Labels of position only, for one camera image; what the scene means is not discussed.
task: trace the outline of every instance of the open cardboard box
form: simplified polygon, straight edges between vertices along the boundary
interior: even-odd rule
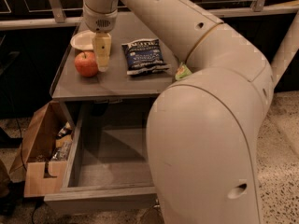
[[[24,197],[42,197],[60,190],[67,161],[37,162],[36,157],[42,155],[50,160],[56,135],[65,123],[58,102],[51,101],[34,113],[10,168],[10,173],[13,173],[26,166]]]

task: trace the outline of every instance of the drawer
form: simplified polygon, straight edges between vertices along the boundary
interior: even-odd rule
[[[155,205],[146,149],[152,99],[81,106],[61,191],[45,196],[57,213]]]

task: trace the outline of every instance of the concrete floor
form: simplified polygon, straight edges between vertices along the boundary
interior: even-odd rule
[[[30,118],[20,119],[25,133]],[[13,119],[0,120],[11,137],[18,137]],[[0,148],[0,159],[10,168],[16,154],[15,148]],[[257,144],[258,177],[263,202],[264,223],[282,224],[299,222],[299,91],[275,94],[270,111],[263,122]],[[19,175],[12,176],[18,181]],[[11,217],[1,217],[5,223],[101,223],[101,224],[162,224],[157,209],[127,212],[99,212],[89,215],[60,216],[46,204],[35,213],[36,200],[19,202]]]

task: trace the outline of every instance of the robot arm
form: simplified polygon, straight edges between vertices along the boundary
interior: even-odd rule
[[[102,6],[84,1],[93,11]],[[194,72],[149,112],[149,167],[165,223],[262,224],[255,156],[274,89],[268,61],[188,0],[121,1]],[[108,7],[99,13],[115,11]],[[100,20],[86,22],[107,32]]]

